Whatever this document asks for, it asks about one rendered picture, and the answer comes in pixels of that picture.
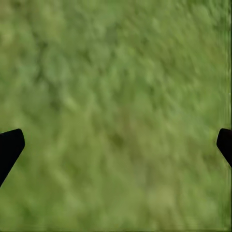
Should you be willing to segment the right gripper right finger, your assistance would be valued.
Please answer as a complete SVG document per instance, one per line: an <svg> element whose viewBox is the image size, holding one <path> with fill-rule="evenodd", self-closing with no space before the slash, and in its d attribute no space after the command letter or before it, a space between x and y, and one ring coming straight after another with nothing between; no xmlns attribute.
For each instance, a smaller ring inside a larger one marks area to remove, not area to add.
<svg viewBox="0 0 232 232"><path fill-rule="evenodd" d="M232 167L232 130L220 129L217 146Z"/></svg>

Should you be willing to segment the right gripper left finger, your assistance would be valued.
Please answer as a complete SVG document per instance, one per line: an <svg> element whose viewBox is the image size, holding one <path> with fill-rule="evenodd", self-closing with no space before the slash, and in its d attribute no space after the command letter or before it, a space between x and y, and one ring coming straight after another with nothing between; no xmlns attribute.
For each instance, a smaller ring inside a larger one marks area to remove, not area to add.
<svg viewBox="0 0 232 232"><path fill-rule="evenodd" d="M25 148L21 129L0 134L0 186Z"/></svg>

